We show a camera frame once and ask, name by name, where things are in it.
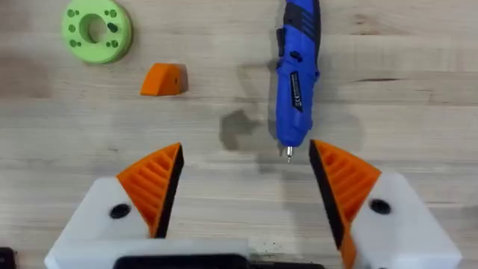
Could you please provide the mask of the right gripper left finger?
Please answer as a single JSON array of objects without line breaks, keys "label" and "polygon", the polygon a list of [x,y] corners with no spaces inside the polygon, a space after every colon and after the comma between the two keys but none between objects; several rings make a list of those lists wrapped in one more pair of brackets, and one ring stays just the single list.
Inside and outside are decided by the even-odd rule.
[{"label": "right gripper left finger", "polygon": [[174,143],[95,180],[58,241],[165,238],[183,166],[182,145]]}]

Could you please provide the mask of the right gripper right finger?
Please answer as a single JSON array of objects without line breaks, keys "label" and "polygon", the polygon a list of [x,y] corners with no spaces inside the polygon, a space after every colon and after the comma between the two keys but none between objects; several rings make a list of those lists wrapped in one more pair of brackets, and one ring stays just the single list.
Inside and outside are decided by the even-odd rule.
[{"label": "right gripper right finger", "polygon": [[459,266],[458,247],[403,175],[321,140],[309,160],[345,268]]}]

